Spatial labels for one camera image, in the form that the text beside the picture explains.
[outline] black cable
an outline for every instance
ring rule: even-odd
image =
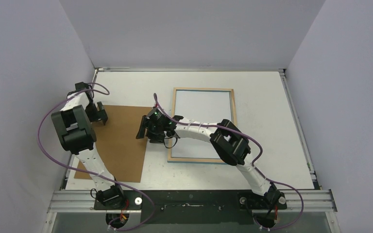
[[[98,192],[96,191],[96,188],[92,188],[92,189],[91,189],[91,193],[90,193],[90,194],[91,194],[91,197],[92,197],[93,199],[96,199],[96,197],[94,197],[94,196],[92,195],[92,191],[93,191],[93,190],[95,190],[95,193],[98,193]]]
[[[175,143],[174,143],[174,145],[173,145],[172,147],[167,147],[167,145],[165,145],[165,139],[171,139],[171,138],[173,138],[173,137],[164,138],[164,147],[167,148],[167,149],[171,149],[171,148],[173,148],[173,147],[176,145],[176,143],[178,142],[178,138],[176,137],[176,138],[175,138]]]

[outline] tabletop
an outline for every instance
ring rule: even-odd
[[[96,82],[106,86],[111,94],[105,96],[95,93],[95,102],[102,101],[104,105],[153,106],[155,92],[168,113],[171,112],[174,87],[232,88],[238,128],[257,140],[264,149],[256,166],[272,180],[298,189],[314,188],[278,72],[99,72]],[[250,147],[252,155],[257,155],[257,146],[251,142]],[[71,164],[77,167],[78,162],[77,158],[73,158]],[[67,190],[95,187],[92,180],[75,179],[74,175],[75,171],[70,171]],[[167,149],[151,143],[146,147],[141,182],[126,184],[141,190],[250,189],[234,166],[168,163]]]

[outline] wooden frame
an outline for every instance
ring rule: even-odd
[[[191,88],[191,87],[174,87],[172,94],[172,109],[171,116],[175,115],[175,104],[176,104],[176,92],[190,90],[190,91],[220,91],[220,92],[229,92],[230,93],[230,104],[231,104],[231,117],[232,122],[237,125],[237,113],[235,110],[235,97],[234,90],[228,88]],[[169,139],[169,145],[172,145],[172,139]],[[173,158],[172,149],[168,149],[168,162],[184,162],[184,163],[224,163],[221,158],[211,159],[211,158]]]

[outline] brown cardboard sheet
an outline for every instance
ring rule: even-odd
[[[96,148],[108,171],[117,181],[141,182],[147,138],[135,139],[143,115],[151,107],[104,105],[108,121],[94,122],[97,136]],[[79,162],[78,168],[85,169]],[[83,172],[75,173],[76,179],[90,179]]]

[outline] white wall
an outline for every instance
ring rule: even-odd
[[[286,68],[324,0],[60,0],[95,67]]]
[[[58,0],[0,1],[0,233],[40,232],[65,173],[36,145],[44,113],[94,69]],[[46,148],[67,162],[51,121]]]
[[[373,1],[327,0],[287,78],[342,232],[373,232]]]

